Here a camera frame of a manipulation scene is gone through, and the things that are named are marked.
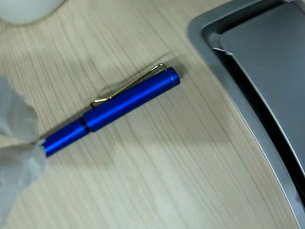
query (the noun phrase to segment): pen cap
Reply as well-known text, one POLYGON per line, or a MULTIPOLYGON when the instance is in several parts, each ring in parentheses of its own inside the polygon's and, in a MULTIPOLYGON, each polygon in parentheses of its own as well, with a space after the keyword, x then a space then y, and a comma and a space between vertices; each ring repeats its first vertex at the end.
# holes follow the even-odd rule
POLYGON ((90 131, 95 132, 179 83, 176 71, 168 68, 93 108, 84 114, 83 119, 90 131))

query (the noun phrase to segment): pen cap end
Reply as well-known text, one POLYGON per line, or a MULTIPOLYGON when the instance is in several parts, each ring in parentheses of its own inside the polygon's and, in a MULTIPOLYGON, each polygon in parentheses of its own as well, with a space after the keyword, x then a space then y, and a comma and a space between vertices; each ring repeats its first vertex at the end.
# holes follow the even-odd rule
POLYGON ((178 76, 178 73, 174 70, 174 68, 172 68, 172 67, 168 68, 167 73, 171 77, 174 86, 177 86, 180 84, 180 78, 178 76))

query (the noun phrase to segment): pen barrel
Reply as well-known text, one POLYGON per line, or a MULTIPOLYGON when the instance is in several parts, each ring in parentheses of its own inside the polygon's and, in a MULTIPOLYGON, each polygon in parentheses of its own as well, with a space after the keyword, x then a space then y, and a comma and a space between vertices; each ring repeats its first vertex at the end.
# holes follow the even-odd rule
POLYGON ((95 132, 179 83, 176 71, 168 68, 88 111, 83 116, 84 121, 90 131, 95 132))
POLYGON ((65 127, 45 139, 42 146, 46 151, 46 156, 51 156, 88 133, 89 131, 85 128, 82 118, 67 124, 65 127))

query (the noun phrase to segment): gray tray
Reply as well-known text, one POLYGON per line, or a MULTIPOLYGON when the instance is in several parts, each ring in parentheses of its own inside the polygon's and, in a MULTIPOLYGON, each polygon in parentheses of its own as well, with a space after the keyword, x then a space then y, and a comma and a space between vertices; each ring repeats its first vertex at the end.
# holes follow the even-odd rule
POLYGON ((234 0, 192 20, 188 36, 249 126, 305 229, 304 4, 234 0))

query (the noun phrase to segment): light wood desk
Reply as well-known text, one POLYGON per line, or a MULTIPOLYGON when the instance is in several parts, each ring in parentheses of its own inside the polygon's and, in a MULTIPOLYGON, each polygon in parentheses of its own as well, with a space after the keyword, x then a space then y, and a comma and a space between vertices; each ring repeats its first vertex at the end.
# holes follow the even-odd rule
MULTIPOLYGON (((157 62, 182 84, 49 159, 5 229, 295 229, 250 131, 186 35, 226 0, 69 0, 25 27, 0 24, 0 75, 40 133, 157 62)), ((0 138, 0 145, 16 141, 0 138)))

